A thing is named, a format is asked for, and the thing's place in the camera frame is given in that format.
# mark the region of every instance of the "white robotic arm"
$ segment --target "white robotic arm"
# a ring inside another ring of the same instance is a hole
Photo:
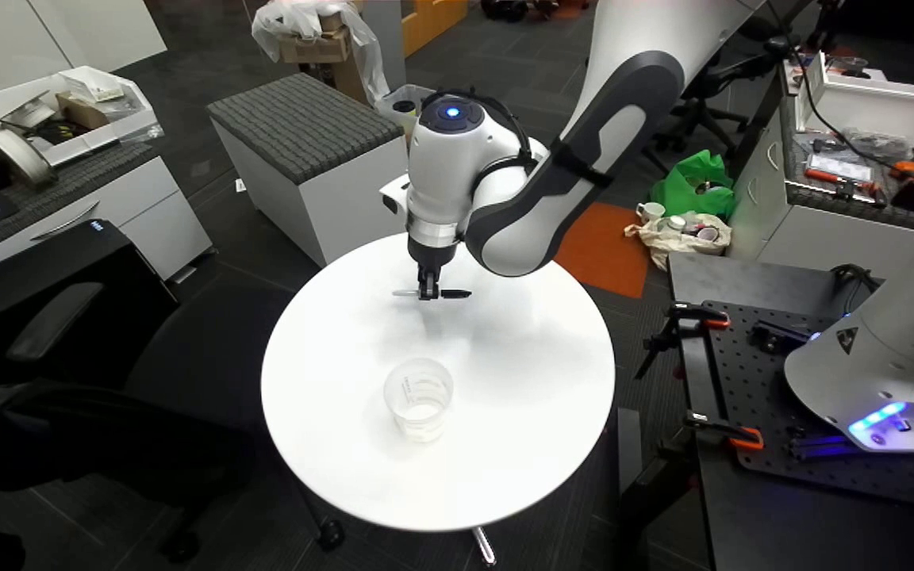
[[[763,0],[602,0],[588,81],[553,154],[499,127],[471,100],[425,105],[414,140],[408,251],[421,299],[462,238],[499,276],[547,266],[608,171],[641,154],[691,78]]]

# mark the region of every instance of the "white desk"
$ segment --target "white desk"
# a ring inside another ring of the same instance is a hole
[[[393,530],[473,530],[555,492],[595,443],[616,388],[608,329],[555,264],[499,281],[460,248],[415,301],[405,238],[370,241],[316,272],[280,318],[262,359],[262,416],[291,473],[332,508]],[[438,359],[454,411],[434,443],[403,440],[387,373]]]

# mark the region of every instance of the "transparent cup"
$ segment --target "transparent cup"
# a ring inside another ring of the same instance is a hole
[[[390,373],[384,398],[398,431],[429,443],[445,436],[445,416],[454,407],[454,378],[430,359],[414,359]]]

